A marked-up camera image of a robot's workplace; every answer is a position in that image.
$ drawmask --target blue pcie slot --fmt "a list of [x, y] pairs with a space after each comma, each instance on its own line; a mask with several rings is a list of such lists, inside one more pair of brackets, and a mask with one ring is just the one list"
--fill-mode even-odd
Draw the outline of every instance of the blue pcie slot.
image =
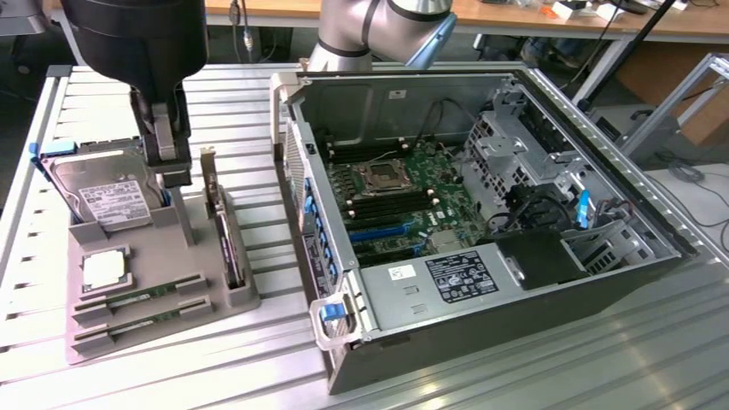
[[371, 241], [380, 239], [382, 237], [399, 237], [403, 236], [411, 230], [412, 223], [395, 226], [392, 228], [384, 228], [375, 231], [354, 232], [350, 234], [350, 241], [352, 243]]

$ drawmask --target label sticker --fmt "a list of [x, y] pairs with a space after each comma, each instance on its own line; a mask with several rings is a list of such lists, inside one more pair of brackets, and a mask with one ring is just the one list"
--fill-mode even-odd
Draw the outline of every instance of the label sticker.
[[415, 276], [415, 269], [412, 268], [412, 265], [391, 267], [388, 272], [392, 280], [412, 278]]
[[476, 251], [426, 261], [446, 302], [454, 303], [499, 291]]
[[79, 192], [102, 226], [150, 218], [146, 197], [135, 180], [82, 188]]
[[400, 100], [408, 95], [408, 90], [392, 90], [388, 94], [391, 100]]

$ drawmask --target power supply label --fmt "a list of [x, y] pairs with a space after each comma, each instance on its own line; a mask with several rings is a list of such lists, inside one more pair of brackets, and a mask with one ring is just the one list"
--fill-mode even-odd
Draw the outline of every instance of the power supply label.
[[442, 298], [448, 303], [499, 291], [476, 251], [432, 259], [426, 261], [426, 265], [434, 276]]

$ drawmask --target aluminum profile table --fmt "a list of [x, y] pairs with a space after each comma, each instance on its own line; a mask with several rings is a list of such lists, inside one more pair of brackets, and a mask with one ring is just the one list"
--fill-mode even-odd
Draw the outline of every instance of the aluminum profile table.
[[[729, 408], [729, 275], [699, 262], [597, 316], [327, 394], [271, 158], [268, 78], [295, 69], [210, 66], [186, 81], [192, 148], [219, 152], [262, 307], [79, 366], [62, 338], [67, 211], [22, 158], [0, 221], [0, 407]], [[48, 78], [28, 142], [135, 135], [127, 91], [86, 67]]]

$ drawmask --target gray robot arm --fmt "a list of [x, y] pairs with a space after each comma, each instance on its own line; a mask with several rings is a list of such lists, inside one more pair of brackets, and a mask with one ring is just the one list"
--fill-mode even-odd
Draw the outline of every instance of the gray robot arm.
[[372, 52], [426, 69], [456, 20], [451, 0], [324, 0], [308, 69], [372, 70]]

